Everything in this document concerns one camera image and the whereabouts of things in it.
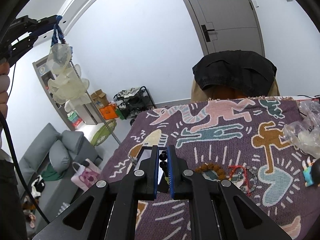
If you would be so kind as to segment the person's left hand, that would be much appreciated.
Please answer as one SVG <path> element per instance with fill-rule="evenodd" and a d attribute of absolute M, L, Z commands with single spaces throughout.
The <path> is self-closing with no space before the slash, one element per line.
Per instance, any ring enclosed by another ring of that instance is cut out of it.
<path fill-rule="evenodd" d="M 10 65 L 7 62 L 1 63 L 0 72 L 0 109 L 2 115 L 6 118 L 8 112 L 8 88 L 10 85 L 10 78 L 8 74 L 10 72 Z"/>

